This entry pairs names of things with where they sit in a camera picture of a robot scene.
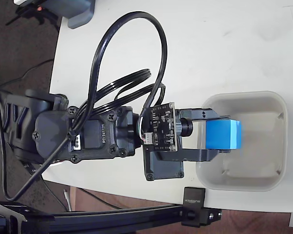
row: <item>table surface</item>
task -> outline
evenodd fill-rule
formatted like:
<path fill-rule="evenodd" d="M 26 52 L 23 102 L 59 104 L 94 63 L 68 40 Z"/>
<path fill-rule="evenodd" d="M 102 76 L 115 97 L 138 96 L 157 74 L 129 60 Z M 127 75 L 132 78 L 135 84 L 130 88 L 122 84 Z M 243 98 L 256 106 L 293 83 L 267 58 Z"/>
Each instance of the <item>table surface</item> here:
<path fill-rule="evenodd" d="M 70 105 L 81 105 L 101 37 L 119 17 L 137 10 L 155 16 L 167 36 L 164 103 L 197 108 L 215 94 L 263 90 L 280 94 L 287 103 L 288 161 L 281 183 L 268 192 L 206 190 L 204 205 L 293 212 L 293 0 L 97 0 L 88 24 L 72 30 L 62 20 L 50 92 L 65 94 Z M 153 77 L 148 82 L 154 82 L 160 55 L 160 41 L 151 23 L 143 19 L 127 23 L 108 45 L 98 87 L 144 68 L 151 69 Z M 113 98 L 107 96 L 98 104 Z M 134 112 L 141 111 L 145 98 L 130 104 Z M 195 137 L 186 142 L 186 146 L 196 145 Z M 148 182 L 138 149 L 133 157 L 66 161 L 49 167 L 43 176 L 95 191 L 182 204 L 184 187 L 204 187 L 195 167 L 195 162 L 185 162 L 183 179 Z"/>

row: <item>white bin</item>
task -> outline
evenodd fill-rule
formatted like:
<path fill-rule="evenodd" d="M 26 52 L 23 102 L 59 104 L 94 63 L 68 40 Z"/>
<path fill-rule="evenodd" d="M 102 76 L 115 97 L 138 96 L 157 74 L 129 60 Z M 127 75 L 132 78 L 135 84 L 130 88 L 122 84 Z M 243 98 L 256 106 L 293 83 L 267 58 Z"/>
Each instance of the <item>white bin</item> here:
<path fill-rule="evenodd" d="M 268 191 L 283 178 L 287 160 L 288 112 L 276 93 L 249 92 L 212 96 L 203 105 L 242 124 L 242 148 L 198 162 L 196 172 L 207 188 L 233 191 Z M 204 124 L 198 147 L 204 148 Z"/>

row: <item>blue cube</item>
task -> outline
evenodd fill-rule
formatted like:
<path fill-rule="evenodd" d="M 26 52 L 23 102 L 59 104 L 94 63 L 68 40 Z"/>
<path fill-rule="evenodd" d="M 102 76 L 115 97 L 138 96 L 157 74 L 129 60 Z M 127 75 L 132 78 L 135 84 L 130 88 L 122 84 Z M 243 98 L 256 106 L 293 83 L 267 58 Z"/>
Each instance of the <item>blue cube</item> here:
<path fill-rule="evenodd" d="M 240 121 L 218 119 L 206 122 L 206 149 L 233 150 L 240 148 Z"/>

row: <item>black cable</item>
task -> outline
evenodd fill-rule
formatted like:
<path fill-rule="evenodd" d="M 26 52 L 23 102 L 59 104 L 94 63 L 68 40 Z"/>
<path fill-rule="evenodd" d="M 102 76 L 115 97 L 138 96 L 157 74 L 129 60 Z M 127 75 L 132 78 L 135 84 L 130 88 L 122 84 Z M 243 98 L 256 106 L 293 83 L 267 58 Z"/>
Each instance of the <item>black cable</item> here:
<path fill-rule="evenodd" d="M 103 98 L 104 96 L 108 95 L 109 93 L 113 92 L 114 90 L 123 87 L 126 84 L 127 85 L 125 88 L 133 88 L 135 86 L 137 86 L 138 84 L 142 83 L 143 81 L 145 81 L 146 79 L 148 79 L 149 77 L 151 77 L 151 72 L 149 69 L 143 69 L 140 70 L 138 72 L 134 72 L 132 74 L 129 74 L 125 77 L 122 77 L 118 80 L 115 80 L 113 82 L 111 82 L 110 84 L 106 85 L 105 87 L 103 87 L 102 89 L 100 89 L 97 92 L 96 95 L 96 99 L 95 99 L 95 103 L 100 100 L 101 98 Z M 80 116 L 85 112 L 86 109 L 86 103 L 87 101 L 85 101 L 79 108 L 77 114 L 76 114 L 76 119 L 79 119 Z"/>
<path fill-rule="evenodd" d="M 23 162 L 21 161 L 21 164 L 23 165 L 23 167 L 28 171 L 28 173 L 32 176 L 34 175 L 34 173 L 36 172 L 36 168 L 33 166 L 32 163 L 29 162 Z M 66 208 L 66 206 L 61 202 L 61 200 L 54 194 L 54 192 L 49 188 L 49 186 L 47 185 L 46 181 L 43 179 L 43 177 L 41 176 L 39 179 L 37 179 L 37 181 L 43 181 L 43 184 L 45 185 L 46 189 L 51 193 L 51 195 L 56 199 L 56 201 L 63 207 L 63 209 L 66 212 L 69 212 L 69 210 Z"/>
<path fill-rule="evenodd" d="M 43 177 L 41 176 L 41 181 L 45 185 L 46 189 L 50 192 L 50 194 L 57 200 L 57 202 L 63 207 L 66 212 L 69 212 L 69 209 L 60 201 L 60 199 L 54 194 L 54 192 L 48 187 L 46 182 L 44 181 Z"/>
<path fill-rule="evenodd" d="M 104 34 L 103 38 L 101 39 L 97 50 L 94 54 L 93 61 L 92 61 L 92 68 L 91 68 L 91 75 L 90 75 L 90 82 L 89 82 L 89 91 L 88 91 L 88 99 L 86 102 L 85 111 L 80 115 L 80 118 L 75 120 L 73 123 L 73 127 L 69 130 L 67 136 L 64 138 L 62 143 L 53 151 L 46 161 L 41 165 L 40 168 L 37 169 L 37 171 L 34 173 L 33 176 L 30 177 L 30 179 L 24 184 L 24 186 L 17 192 L 17 194 L 14 197 L 10 197 L 7 191 L 7 170 L 6 170 L 6 148 L 5 148 L 5 139 L 4 139 L 4 131 L 3 131 L 3 125 L 2 125 L 2 119 L 1 119 L 1 111 L 0 111 L 0 145 L 1 145 L 1 152 L 2 152 L 2 187 L 3 192 L 5 195 L 5 198 L 8 201 L 15 201 L 18 200 L 28 189 L 29 187 L 34 183 L 34 181 L 41 176 L 41 174 L 50 166 L 50 164 L 53 163 L 53 161 L 56 159 L 58 154 L 66 147 L 72 139 L 75 138 L 75 136 L 80 132 L 80 130 L 83 128 L 86 121 L 89 119 L 90 115 L 93 111 L 93 106 L 95 103 L 95 100 L 97 98 L 97 84 L 98 84 L 98 76 L 99 76 L 99 68 L 102 61 L 102 57 L 104 54 L 104 51 L 110 42 L 113 35 L 116 33 L 116 31 L 123 26 L 125 23 L 127 23 L 130 20 L 136 19 L 136 18 L 144 18 L 149 20 L 157 29 L 161 44 L 162 44 L 162 60 L 161 65 L 159 69 L 158 76 L 156 78 L 155 83 L 152 86 L 147 86 L 147 88 L 151 87 L 151 90 L 149 91 L 150 94 L 143 106 L 142 112 L 140 117 L 143 116 L 145 111 L 150 107 L 152 101 L 154 100 L 154 97 L 156 95 L 157 90 L 162 85 L 161 81 L 163 79 L 165 67 L 166 67 L 166 61 L 167 61 L 167 41 L 165 37 L 165 33 L 163 31 L 163 28 L 161 27 L 160 23 L 150 14 L 146 12 L 131 12 L 128 13 L 121 18 L 119 18 Z M 52 59 L 45 61 L 33 68 L 30 68 L 23 76 L 20 78 L 8 81 L 2 85 L 0 85 L 0 88 L 11 84 L 13 82 L 16 82 L 18 80 L 22 80 L 25 78 L 25 76 L 32 71 L 33 69 L 37 68 L 38 66 L 41 66 L 42 64 L 46 62 L 50 62 Z M 134 97 L 140 97 L 141 93 L 135 92 L 135 95 L 131 95 L 130 98 Z M 113 106 L 116 104 L 121 104 L 127 100 L 130 100 L 130 98 L 127 96 L 120 98 L 119 100 L 116 100 L 115 103 L 113 103 Z"/>
<path fill-rule="evenodd" d="M 6 168 L 6 147 L 5 147 L 5 138 L 4 131 L 2 127 L 1 113 L 0 113 L 0 147 L 1 147 L 1 156 L 2 156 L 2 189 L 4 192 L 4 196 L 8 201 L 18 200 L 28 189 L 29 187 L 36 181 L 36 179 L 41 176 L 41 174 L 49 167 L 49 165 L 55 160 L 58 153 L 63 150 L 64 146 L 67 146 L 71 141 L 71 136 L 67 136 L 63 142 L 56 148 L 56 150 L 51 153 L 51 155 L 47 158 L 47 160 L 41 165 L 40 168 L 34 173 L 33 176 L 29 178 L 29 180 L 24 184 L 24 186 L 17 192 L 14 197 L 10 197 L 7 191 L 7 168 Z"/>
<path fill-rule="evenodd" d="M 118 207 L 118 206 L 114 206 L 114 205 L 112 205 L 112 204 L 110 204 L 110 203 L 108 203 L 108 202 L 106 202 L 106 201 L 104 201 L 104 200 L 98 198 L 96 195 L 94 195 L 94 194 L 88 192 L 88 191 L 85 190 L 85 189 L 81 189 L 81 188 L 78 188 L 78 189 L 80 189 L 80 190 L 83 191 L 84 193 L 87 193 L 88 195 L 92 196 L 93 198 L 97 199 L 98 201 L 100 201 L 100 202 L 106 204 L 107 206 L 110 206 L 110 207 L 112 207 L 112 208 L 114 208 L 114 209 L 117 209 L 117 210 L 122 210 L 122 208 L 120 208 L 120 207 Z"/>
<path fill-rule="evenodd" d="M 100 64 L 102 61 L 103 54 L 107 48 L 107 45 L 109 44 L 110 40 L 114 36 L 114 34 L 117 32 L 117 30 L 123 26 L 125 23 L 127 23 L 130 20 L 137 19 L 137 18 L 143 18 L 150 21 L 155 28 L 157 29 L 161 44 L 162 44 L 162 59 L 161 59 L 161 65 L 159 69 L 159 73 L 157 75 L 155 84 L 151 90 L 151 93 L 149 94 L 148 98 L 146 99 L 146 102 L 143 106 L 141 116 L 144 115 L 145 111 L 151 106 L 152 101 L 154 100 L 154 97 L 156 95 L 157 90 L 159 89 L 163 75 L 166 68 L 166 62 L 167 62 L 167 40 L 164 33 L 164 30 L 161 26 L 161 24 L 155 19 L 152 15 L 146 12 L 130 12 L 121 18 L 119 18 L 104 34 L 102 37 L 97 50 L 94 54 L 93 61 L 92 61 L 92 68 L 91 68 L 91 75 L 90 75 L 90 82 L 89 82 L 89 92 L 88 92 L 88 99 L 85 107 L 85 112 L 83 115 L 81 115 L 80 119 L 78 121 L 75 121 L 73 124 L 73 128 L 71 130 L 71 133 L 74 135 L 77 132 L 79 132 L 85 122 L 89 119 L 93 106 L 95 104 L 96 99 L 96 90 L 97 90 L 97 84 L 98 84 L 98 77 L 99 77 L 99 70 L 100 70 Z"/>
<path fill-rule="evenodd" d="M 44 61 L 44 62 L 39 63 L 38 65 L 35 65 L 34 67 L 31 67 L 31 68 L 28 69 L 28 70 L 27 70 L 27 71 L 26 71 L 21 77 L 16 78 L 16 79 L 12 79 L 12 80 L 10 80 L 10 81 L 7 81 L 7 82 L 1 84 L 1 85 L 0 85 L 0 89 L 2 89 L 4 86 L 7 86 L 7 85 L 12 84 L 12 83 L 14 83 L 14 82 L 17 82 L 17 81 L 20 81 L 20 80 L 22 80 L 22 79 L 25 79 L 26 76 L 29 74 L 29 72 L 31 72 L 32 70 L 35 70 L 36 68 L 38 68 L 38 67 L 40 67 L 40 66 L 42 66 L 42 65 L 44 65 L 44 64 L 46 64 L 46 63 L 48 63 L 48 62 L 52 62 L 52 61 L 54 61 L 54 60 L 53 60 L 53 59 L 49 59 L 49 60 L 46 60 L 46 61 Z"/>
<path fill-rule="evenodd" d="M 136 100 L 137 98 L 151 92 L 151 90 L 154 88 L 155 84 L 150 84 L 142 89 L 137 90 L 136 92 L 133 92 L 132 94 L 128 94 L 124 97 L 121 97 L 120 99 L 117 99 L 115 101 L 109 102 L 105 105 L 99 106 L 95 109 L 93 109 L 91 116 L 95 116 L 95 115 L 99 115 L 102 114 L 104 112 L 113 110 L 119 106 L 125 105 L 133 100 Z M 160 88 L 162 88 L 163 91 L 165 93 L 165 86 L 163 84 L 160 85 Z M 157 101 L 157 103 L 162 102 L 161 99 L 162 96 L 160 96 L 159 100 Z"/>

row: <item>black screw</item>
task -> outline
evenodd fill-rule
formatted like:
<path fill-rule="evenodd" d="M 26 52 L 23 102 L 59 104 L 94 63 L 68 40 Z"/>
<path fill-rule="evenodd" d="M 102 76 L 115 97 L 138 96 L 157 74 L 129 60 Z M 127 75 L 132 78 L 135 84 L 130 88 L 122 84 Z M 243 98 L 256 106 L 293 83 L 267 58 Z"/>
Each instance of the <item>black screw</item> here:
<path fill-rule="evenodd" d="M 125 149 L 120 149 L 119 150 L 119 156 L 120 157 L 126 157 L 127 156 L 127 151 Z"/>
<path fill-rule="evenodd" d="M 111 145 L 109 152 L 110 152 L 111 155 L 115 154 L 116 153 L 116 147 L 114 145 Z"/>
<path fill-rule="evenodd" d="M 76 112 L 77 112 L 77 107 L 76 106 L 70 106 L 69 108 L 68 108 L 68 112 L 69 112 L 69 114 L 72 116 L 72 115 L 74 115 Z"/>
<path fill-rule="evenodd" d="M 153 174 L 147 174 L 147 176 L 146 176 L 146 180 L 151 180 L 151 181 L 153 181 L 153 180 L 154 180 L 154 175 L 153 175 Z"/>
<path fill-rule="evenodd" d="M 116 113 L 118 116 L 121 116 L 123 114 L 123 108 L 119 108 Z"/>
<path fill-rule="evenodd" d="M 184 172 L 179 172 L 178 177 L 183 178 L 184 177 Z"/>
<path fill-rule="evenodd" d="M 108 115 L 108 120 L 109 121 L 114 121 L 115 120 L 115 115 L 114 114 L 109 114 Z"/>
<path fill-rule="evenodd" d="M 74 162 L 74 163 L 77 161 L 77 157 L 76 157 L 76 155 L 74 155 L 74 156 L 71 158 L 71 161 Z"/>
<path fill-rule="evenodd" d="M 33 133 L 32 133 L 32 139 L 33 139 L 33 140 L 36 141 L 36 140 L 39 140 L 39 138 L 40 138 L 40 135 L 39 135 L 38 132 L 33 132 Z"/>

